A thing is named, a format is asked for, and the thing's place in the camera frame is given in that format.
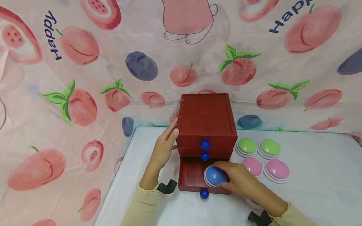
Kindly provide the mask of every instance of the beige sleeve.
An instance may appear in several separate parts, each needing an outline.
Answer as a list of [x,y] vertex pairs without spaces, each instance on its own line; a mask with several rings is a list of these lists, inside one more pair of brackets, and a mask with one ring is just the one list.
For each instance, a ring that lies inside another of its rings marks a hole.
[[318,226],[288,202],[288,209],[281,217],[272,217],[274,221],[269,226]]
[[157,190],[157,185],[153,190],[140,188],[139,183],[132,202],[121,226],[148,226],[151,225],[153,216],[160,204],[162,193]]

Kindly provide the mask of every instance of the table surface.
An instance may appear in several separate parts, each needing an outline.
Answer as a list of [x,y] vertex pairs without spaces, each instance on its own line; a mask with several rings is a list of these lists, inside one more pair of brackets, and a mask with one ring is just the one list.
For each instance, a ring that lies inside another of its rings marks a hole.
[[[124,160],[114,178],[95,226],[119,226],[141,179],[154,144],[165,130],[138,127]],[[283,199],[292,202],[320,226],[362,226],[362,149],[349,135],[334,133],[238,130],[238,139],[248,137],[256,143],[273,139],[281,146],[280,160],[290,169],[285,184],[275,184],[265,175],[261,182]],[[258,154],[261,163],[266,160]],[[230,161],[243,160],[235,151]],[[160,174],[160,182],[178,181],[180,157],[175,150]],[[235,195],[210,194],[201,200],[199,193],[175,192],[164,195],[152,225],[251,225],[252,209]]]

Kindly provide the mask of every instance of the blue button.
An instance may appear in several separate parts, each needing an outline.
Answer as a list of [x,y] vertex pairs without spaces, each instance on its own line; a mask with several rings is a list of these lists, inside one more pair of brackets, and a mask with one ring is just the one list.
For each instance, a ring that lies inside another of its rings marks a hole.
[[226,181],[225,172],[217,167],[210,166],[206,170],[206,179],[211,185],[218,185]]
[[200,191],[200,197],[201,197],[202,199],[207,199],[207,198],[209,197],[209,192],[208,192],[206,189],[202,189],[202,190]]
[[207,152],[201,152],[201,160],[207,161],[209,159],[209,154]]
[[210,148],[210,143],[207,140],[203,140],[200,144],[202,150],[208,150]]

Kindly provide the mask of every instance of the round button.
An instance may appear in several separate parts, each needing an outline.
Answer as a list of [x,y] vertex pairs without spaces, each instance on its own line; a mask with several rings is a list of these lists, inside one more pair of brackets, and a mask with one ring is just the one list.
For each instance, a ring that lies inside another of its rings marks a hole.
[[226,181],[225,172],[213,166],[209,166],[204,172],[205,183],[210,187],[216,187],[219,183]]
[[257,179],[260,179],[263,175],[263,166],[257,159],[245,158],[241,163],[251,175],[255,176]]

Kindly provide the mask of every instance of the red peach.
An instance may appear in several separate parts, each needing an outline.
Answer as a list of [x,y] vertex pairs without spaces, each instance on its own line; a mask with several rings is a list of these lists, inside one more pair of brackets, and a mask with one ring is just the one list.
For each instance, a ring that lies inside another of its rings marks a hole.
[[274,9],[278,2],[279,0],[239,0],[239,18],[245,22],[257,21]]
[[256,99],[258,107],[273,110],[284,107],[293,100],[293,95],[283,89],[268,89],[262,92]]
[[171,81],[180,87],[189,86],[196,81],[197,72],[188,65],[179,65],[170,72]]
[[99,28],[113,30],[121,22],[121,11],[116,0],[80,0],[88,18]]
[[69,115],[72,122],[87,126],[97,118],[97,105],[92,96],[83,89],[74,89],[69,97]]
[[104,147],[103,144],[97,140],[92,140],[82,149],[82,161],[87,164],[85,170],[92,172],[98,169],[103,158]]
[[325,130],[339,125],[341,121],[342,119],[328,119],[314,124],[311,128],[314,130]]
[[303,16],[288,31],[285,48],[292,54],[309,52],[325,43],[341,24],[342,13],[335,5],[322,5]]
[[56,149],[42,149],[27,157],[14,170],[9,178],[8,185],[16,191],[26,191],[38,188],[59,178],[66,167],[66,158]]
[[101,204],[101,191],[97,188],[90,190],[85,195],[82,208],[79,210],[80,220],[82,222],[90,221],[97,213],[100,204]]
[[68,26],[63,29],[60,43],[67,56],[78,65],[90,64],[99,57],[96,39],[80,27]]
[[237,58],[221,72],[225,85],[240,86],[248,83],[256,73],[256,65],[251,59]]
[[320,110],[332,107],[342,98],[342,91],[338,89],[327,89],[313,94],[304,102],[304,107],[311,110]]
[[119,89],[108,91],[105,95],[105,99],[108,108],[114,112],[119,111],[121,108],[124,108],[131,103],[129,96]]
[[56,223],[52,219],[44,219],[44,220],[35,222],[34,224],[32,224],[30,226],[56,226]]
[[160,108],[165,105],[165,98],[155,92],[143,92],[141,99],[146,105],[150,106],[150,108]]
[[37,39],[20,17],[0,6],[0,20],[3,22],[1,34],[3,42],[10,47],[7,49],[15,62],[37,64],[43,60]]

